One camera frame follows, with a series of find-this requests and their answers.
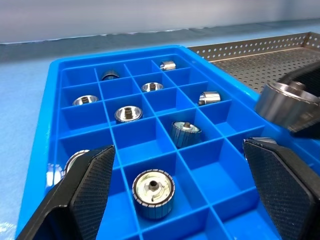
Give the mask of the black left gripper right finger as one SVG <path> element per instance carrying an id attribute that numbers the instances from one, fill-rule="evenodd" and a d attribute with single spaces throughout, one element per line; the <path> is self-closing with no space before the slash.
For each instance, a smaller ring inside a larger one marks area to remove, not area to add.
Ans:
<path id="1" fill-rule="evenodd" d="M 267 137 L 242 143 L 260 200 L 283 240 L 320 238 L 320 177 L 293 150 Z"/>

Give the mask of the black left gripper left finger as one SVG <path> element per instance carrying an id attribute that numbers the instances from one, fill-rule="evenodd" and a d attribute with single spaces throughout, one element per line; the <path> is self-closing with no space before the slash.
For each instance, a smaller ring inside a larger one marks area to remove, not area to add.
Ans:
<path id="1" fill-rule="evenodd" d="M 107 206 L 115 147 L 79 156 L 43 198 L 17 239 L 94 240 Z"/>

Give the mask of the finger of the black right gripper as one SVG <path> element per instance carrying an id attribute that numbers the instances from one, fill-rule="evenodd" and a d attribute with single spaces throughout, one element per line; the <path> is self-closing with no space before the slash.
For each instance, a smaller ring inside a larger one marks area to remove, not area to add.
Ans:
<path id="1" fill-rule="evenodd" d="M 290 125 L 288 130 L 296 138 L 319 139 L 320 119 L 300 120 Z"/>
<path id="2" fill-rule="evenodd" d="M 277 82 L 289 85 L 292 81 L 305 86 L 304 90 L 320 97 L 320 62 L 314 62 L 282 76 Z"/>

